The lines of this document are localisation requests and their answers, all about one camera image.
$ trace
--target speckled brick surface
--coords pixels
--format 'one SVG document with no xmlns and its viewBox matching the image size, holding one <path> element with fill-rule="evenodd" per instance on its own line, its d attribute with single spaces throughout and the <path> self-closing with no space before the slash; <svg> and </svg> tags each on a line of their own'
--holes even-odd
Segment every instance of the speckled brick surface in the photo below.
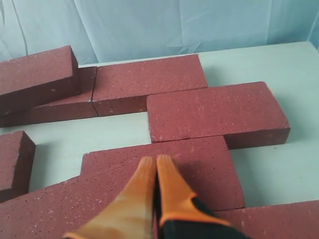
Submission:
<svg viewBox="0 0 319 239">
<path fill-rule="evenodd" d="M 0 135 L 0 202 L 28 193 L 34 152 L 24 131 Z"/>
<path fill-rule="evenodd" d="M 198 55 L 98 68 L 93 94 L 99 116 L 146 111 L 146 96 L 206 88 Z"/>
<path fill-rule="evenodd" d="M 77 95 L 78 63 L 70 46 L 0 63 L 0 116 Z"/>
<path fill-rule="evenodd" d="M 61 238 L 111 203 L 131 178 L 139 161 L 75 177 L 0 204 L 0 238 Z"/>
<path fill-rule="evenodd" d="M 0 127 L 96 117 L 92 104 L 97 67 L 78 70 L 81 94 L 0 117 Z"/>
<path fill-rule="evenodd" d="M 244 207 L 244 196 L 222 136 L 139 145 L 85 154 L 81 175 L 121 169 L 142 156 L 169 154 L 186 182 L 213 211 Z"/>
<path fill-rule="evenodd" d="M 254 239 L 317 239 L 319 201 L 216 212 Z"/>
<path fill-rule="evenodd" d="M 152 142 L 224 135 L 230 149 L 285 143 L 290 126 L 264 82 L 148 96 Z"/>
</svg>

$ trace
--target brick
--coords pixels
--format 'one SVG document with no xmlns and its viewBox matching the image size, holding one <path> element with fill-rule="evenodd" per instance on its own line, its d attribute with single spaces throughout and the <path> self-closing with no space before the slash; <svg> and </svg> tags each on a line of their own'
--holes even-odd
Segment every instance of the brick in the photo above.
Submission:
<svg viewBox="0 0 319 239">
<path fill-rule="evenodd" d="M 198 55 L 98 68 L 93 103 L 99 116 L 146 111 L 146 96 L 198 88 L 207 82 Z"/>
<path fill-rule="evenodd" d="M 0 204 L 0 238 L 62 238 L 65 232 L 79 228 L 108 206 L 139 161 L 78 176 Z"/>
<path fill-rule="evenodd" d="M 29 192 L 34 152 L 24 131 L 0 135 L 0 202 Z"/>
<path fill-rule="evenodd" d="M 290 126 L 264 82 L 148 96 L 152 142 L 224 135 L 229 149 L 282 144 Z"/>
<path fill-rule="evenodd" d="M 0 116 L 80 93 L 70 46 L 0 63 Z"/>
<path fill-rule="evenodd" d="M 92 104 L 96 71 L 97 67 L 78 70 L 82 94 L 2 116 L 0 127 L 96 117 L 97 113 Z"/>
<path fill-rule="evenodd" d="M 317 239 L 319 201 L 216 212 L 257 239 Z"/>
<path fill-rule="evenodd" d="M 91 152 L 83 157 L 81 175 L 122 168 L 142 156 L 159 154 L 169 154 L 176 161 L 186 182 L 211 210 L 244 207 L 242 188 L 222 136 Z"/>
</svg>

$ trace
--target white table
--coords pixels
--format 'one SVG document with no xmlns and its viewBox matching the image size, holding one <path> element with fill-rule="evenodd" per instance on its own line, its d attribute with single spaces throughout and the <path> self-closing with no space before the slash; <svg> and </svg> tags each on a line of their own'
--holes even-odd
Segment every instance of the white table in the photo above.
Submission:
<svg viewBox="0 0 319 239">
<path fill-rule="evenodd" d="M 284 145 L 231 151 L 246 206 L 319 199 L 318 51 L 301 42 L 199 56 L 209 86 L 265 81 L 292 127 Z M 0 134 L 16 130 L 37 144 L 31 191 L 79 175 L 86 152 L 151 142 L 147 113 L 0 128 Z"/>
</svg>

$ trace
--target red brick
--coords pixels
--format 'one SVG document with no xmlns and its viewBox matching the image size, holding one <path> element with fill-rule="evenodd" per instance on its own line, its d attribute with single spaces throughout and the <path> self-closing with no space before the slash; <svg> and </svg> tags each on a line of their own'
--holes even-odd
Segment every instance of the red brick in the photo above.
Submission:
<svg viewBox="0 0 319 239">
<path fill-rule="evenodd" d="M 70 46 L 0 63 L 0 116 L 80 93 Z"/>
<path fill-rule="evenodd" d="M 242 188 L 222 136 L 91 152 L 83 157 L 81 174 L 121 169 L 145 155 L 156 158 L 159 154 L 169 154 L 176 161 L 186 182 L 211 210 L 244 207 Z"/>
<path fill-rule="evenodd" d="M 58 239 L 98 215 L 121 192 L 140 159 L 0 204 L 0 238 Z"/>
<path fill-rule="evenodd" d="M 99 116 L 146 111 L 146 96 L 207 87 L 198 55 L 98 68 L 93 103 Z"/>
<path fill-rule="evenodd" d="M 317 239 L 319 201 L 216 212 L 256 239 Z"/>
<path fill-rule="evenodd" d="M 148 96 L 152 142 L 224 135 L 230 149 L 285 143 L 290 126 L 264 82 Z"/>
<path fill-rule="evenodd" d="M 24 131 L 0 135 L 0 202 L 28 193 L 34 152 Z"/>
<path fill-rule="evenodd" d="M 0 118 L 0 127 L 96 117 L 92 104 L 96 71 L 97 67 L 78 70 L 82 94 L 3 116 Z"/>
</svg>

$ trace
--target light blue backdrop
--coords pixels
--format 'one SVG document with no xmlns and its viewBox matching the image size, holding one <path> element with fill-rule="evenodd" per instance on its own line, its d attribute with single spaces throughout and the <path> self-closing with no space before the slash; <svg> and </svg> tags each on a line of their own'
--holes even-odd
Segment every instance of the light blue backdrop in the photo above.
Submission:
<svg viewBox="0 0 319 239">
<path fill-rule="evenodd" d="M 310 41 L 319 0 L 0 0 L 0 61 L 72 45 L 80 64 Z"/>
</svg>

